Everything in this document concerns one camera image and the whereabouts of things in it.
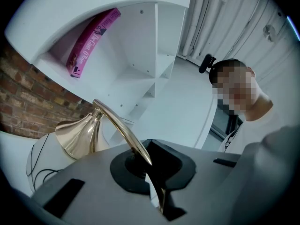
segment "neck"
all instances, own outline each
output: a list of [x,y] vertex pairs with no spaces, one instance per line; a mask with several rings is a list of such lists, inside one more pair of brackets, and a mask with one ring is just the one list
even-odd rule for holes
[[250,109],[244,112],[246,121],[255,121],[265,115],[273,106],[266,94],[261,94]]

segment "pink book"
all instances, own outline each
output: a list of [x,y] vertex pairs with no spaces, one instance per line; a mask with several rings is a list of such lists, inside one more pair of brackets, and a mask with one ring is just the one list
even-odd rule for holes
[[76,41],[69,58],[67,60],[67,69],[71,77],[80,78],[83,68],[93,51],[95,45],[107,29],[121,16],[117,8],[98,14],[84,29]]

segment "white shirt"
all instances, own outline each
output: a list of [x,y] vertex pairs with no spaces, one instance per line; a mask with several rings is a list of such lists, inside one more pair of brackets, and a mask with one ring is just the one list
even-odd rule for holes
[[273,106],[258,120],[244,121],[235,136],[229,139],[230,143],[226,145],[232,133],[225,138],[218,151],[242,154],[249,143],[260,142],[267,134],[279,130],[281,127],[282,122]]

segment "white cabinet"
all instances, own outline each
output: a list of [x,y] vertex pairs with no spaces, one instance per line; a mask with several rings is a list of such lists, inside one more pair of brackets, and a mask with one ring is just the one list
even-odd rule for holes
[[[59,85],[98,98],[133,125],[171,76],[189,0],[25,0],[5,30],[9,43]],[[91,53],[81,78],[66,69],[76,40],[94,15],[118,18]],[[116,139],[106,126],[107,140]]]

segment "ear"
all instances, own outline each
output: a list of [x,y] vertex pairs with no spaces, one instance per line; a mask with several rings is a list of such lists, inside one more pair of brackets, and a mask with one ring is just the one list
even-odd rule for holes
[[251,73],[252,77],[255,78],[256,74],[255,71],[253,71],[253,69],[251,67],[246,67],[247,71]]

